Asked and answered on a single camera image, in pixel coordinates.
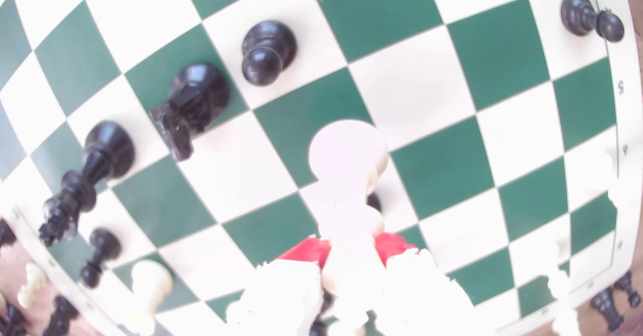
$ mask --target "white chess piece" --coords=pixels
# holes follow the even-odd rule
[[[324,206],[315,214],[319,233],[332,250],[321,274],[324,288],[338,298],[334,311],[342,325],[358,332],[381,295],[384,266],[374,237],[384,230],[381,214],[366,205],[388,163],[381,134],[366,122],[340,120],[320,129],[309,150],[310,169],[319,179]]]
[[[578,312],[566,309],[554,319],[552,330],[560,336],[582,336],[578,325]]]
[[[27,283],[20,286],[18,291],[18,304],[27,309],[31,307],[35,292],[49,282],[47,275],[43,269],[34,262],[29,262],[24,267],[27,274]]]
[[[137,262],[132,268],[134,309],[125,327],[141,336],[152,336],[156,328],[154,314],[159,303],[172,290],[174,280],[170,271],[151,259]]]

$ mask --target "black chess piece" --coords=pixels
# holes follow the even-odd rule
[[[230,90],[225,76],[209,64],[191,64],[170,85],[170,98],[150,111],[175,161],[192,155],[190,136],[205,131],[228,105]]]
[[[272,84],[297,53],[293,32],[276,20],[265,20],[250,29],[242,47],[241,69],[253,85]]]
[[[4,331],[1,333],[3,336],[21,336],[26,333],[24,325],[27,321],[24,315],[22,315],[18,307],[10,303],[6,305],[6,320]]]
[[[623,317],[616,311],[612,289],[607,288],[591,299],[591,306],[597,309],[608,324],[608,330],[613,332],[623,323]]]
[[[94,255],[87,260],[80,269],[80,277],[89,288],[96,288],[103,273],[101,264],[111,259],[116,259],[122,251],[118,238],[105,228],[96,228],[89,237],[89,243],[94,250]]]
[[[0,219],[0,248],[4,245],[12,245],[15,242],[15,234],[4,219]]]
[[[40,238],[47,247],[76,236],[80,212],[96,205],[94,186],[123,176],[134,163],[134,144],[125,130],[115,122],[103,121],[89,132],[82,153],[82,172],[68,171],[62,176],[61,191],[45,201],[45,224]]]
[[[78,311],[62,296],[56,296],[53,306],[55,311],[49,320],[47,329],[43,332],[43,336],[65,336],[69,333],[69,321],[78,317]]]
[[[379,201],[379,196],[377,196],[377,194],[370,193],[370,195],[366,199],[366,205],[369,205],[377,209],[378,212],[382,213],[382,203]]]
[[[641,303],[641,297],[632,289],[632,272],[628,271],[620,280],[614,283],[614,287],[628,293],[628,301],[632,308],[638,307]]]
[[[563,0],[561,19],[565,28],[577,36],[585,36],[596,29],[599,36],[609,42],[623,39],[623,22],[612,12],[594,11],[590,0]]]
[[[315,320],[310,326],[310,336],[326,336],[328,326],[320,319]]]

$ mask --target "blurry white piece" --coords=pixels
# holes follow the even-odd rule
[[[375,326],[386,336],[496,335],[426,249],[409,249],[388,259],[384,297],[375,313]]]
[[[174,280],[162,264],[144,259],[132,268],[134,309],[125,321],[130,332],[152,336],[156,328],[154,314],[159,303],[172,290]]]
[[[24,267],[27,273],[27,283],[20,286],[18,291],[18,304],[27,309],[31,307],[35,299],[35,292],[49,282],[43,269],[34,262],[29,262]]]
[[[0,312],[6,315],[6,299],[2,292],[0,292]]]
[[[366,205],[388,163],[379,131],[358,120],[340,120],[312,139],[310,169],[319,180],[324,204],[316,210],[319,233],[331,242],[321,283],[336,295],[334,311],[342,330],[358,330],[366,311],[381,295],[384,274],[375,237],[384,230],[382,215]]]
[[[241,299],[228,306],[227,336],[308,336],[322,309],[319,266],[276,259],[257,266]]]
[[[578,312],[573,308],[562,310],[552,323],[552,330],[560,336],[582,336],[578,325]]]

